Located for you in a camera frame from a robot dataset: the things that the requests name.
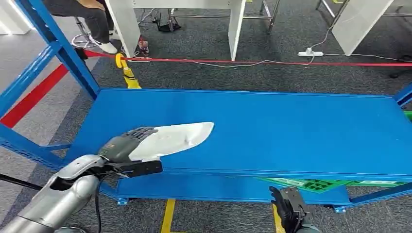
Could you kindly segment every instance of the black pants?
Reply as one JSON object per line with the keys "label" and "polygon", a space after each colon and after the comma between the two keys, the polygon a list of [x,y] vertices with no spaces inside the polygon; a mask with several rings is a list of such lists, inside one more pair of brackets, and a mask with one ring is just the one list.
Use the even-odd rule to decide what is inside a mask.
{"label": "black pants", "polygon": [[97,1],[104,5],[106,11],[84,7],[77,0],[43,0],[43,3],[54,16],[84,18],[91,36],[99,42],[109,43],[109,30],[114,28],[113,20],[104,0]]}

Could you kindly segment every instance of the red rope barrier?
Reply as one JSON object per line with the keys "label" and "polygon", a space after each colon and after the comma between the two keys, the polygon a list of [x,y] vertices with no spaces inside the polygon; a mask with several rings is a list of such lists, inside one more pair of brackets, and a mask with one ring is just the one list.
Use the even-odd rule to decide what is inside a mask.
{"label": "red rope barrier", "polygon": [[0,123],[14,127],[66,74],[67,68],[61,64],[39,85],[26,95],[16,106],[0,119]]}
{"label": "red rope barrier", "polygon": [[[85,50],[87,57],[109,57],[115,58],[114,55]],[[192,59],[159,59],[159,58],[122,58],[127,61],[142,62],[186,62],[186,63],[228,63],[228,64],[255,64],[258,62],[247,61],[228,61],[228,60],[192,60]],[[263,62],[261,64],[269,65],[307,65],[307,62]],[[350,67],[412,67],[412,63],[321,63],[313,62],[310,66],[350,66]],[[62,78],[68,70],[61,64],[52,73],[50,73],[38,86],[36,86],[26,97],[24,97],[15,107],[13,107],[3,118],[0,123],[12,128],[14,127]]]}
{"label": "red rope barrier", "polygon": [[[90,50],[85,50],[85,54],[88,57],[109,57],[115,58],[114,55],[94,52]],[[141,62],[200,62],[200,63],[231,63],[231,64],[255,64],[258,62],[245,62],[245,61],[228,61],[228,60],[191,60],[191,59],[161,59],[161,58],[122,58],[126,61],[141,61]],[[270,65],[307,65],[307,62],[263,62],[261,64]],[[411,62],[407,63],[348,63],[348,62],[313,62],[309,66],[345,66],[345,67],[412,67]]]}

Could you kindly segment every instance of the white panel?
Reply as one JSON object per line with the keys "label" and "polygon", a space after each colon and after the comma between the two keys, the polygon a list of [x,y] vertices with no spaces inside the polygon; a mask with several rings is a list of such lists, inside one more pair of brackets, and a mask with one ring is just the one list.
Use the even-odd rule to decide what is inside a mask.
{"label": "white panel", "polygon": [[343,51],[350,56],[394,0],[350,0],[332,29]]}
{"label": "white panel", "polygon": [[135,8],[230,9],[230,0],[132,0]]}
{"label": "white panel", "polygon": [[106,0],[126,56],[132,58],[140,38],[140,29],[131,0]]}
{"label": "white panel", "polygon": [[9,0],[0,0],[0,34],[26,34],[30,26],[12,7]]}
{"label": "white panel", "polygon": [[246,0],[237,0],[231,2],[230,23],[229,23],[229,47],[232,61],[236,59],[240,30],[242,28],[243,14]]}

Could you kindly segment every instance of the power strip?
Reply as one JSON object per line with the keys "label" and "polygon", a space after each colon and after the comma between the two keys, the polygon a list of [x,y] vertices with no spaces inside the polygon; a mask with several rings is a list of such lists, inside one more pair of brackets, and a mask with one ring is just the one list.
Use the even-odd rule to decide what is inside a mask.
{"label": "power strip", "polygon": [[305,52],[299,52],[299,57],[322,57],[323,52],[313,52],[312,48],[307,48]]}

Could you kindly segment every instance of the white sneaker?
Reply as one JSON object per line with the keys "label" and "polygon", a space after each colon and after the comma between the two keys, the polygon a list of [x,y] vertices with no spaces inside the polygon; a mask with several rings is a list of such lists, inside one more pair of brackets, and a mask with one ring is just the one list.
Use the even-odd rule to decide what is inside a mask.
{"label": "white sneaker", "polygon": [[115,30],[109,31],[110,39],[112,40],[120,40],[119,34]]}
{"label": "white sneaker", "polygon": [[114,46],[112,45],[112,43],[110,43],[110,42],[109,42],[109,43],[101,43],[101,42],[93,39],[93,38],[91,37],[91,35],[89,36],[89,38],[90,38],[90,40],[91,40],[93,43],[95,43],[97,46],[99,46],[103,51],[105,51],[105,52],[107,52],[107,53],[110,53],[110,54],[115,54],[115,53],[117,53],[117,48],[114,47]]}

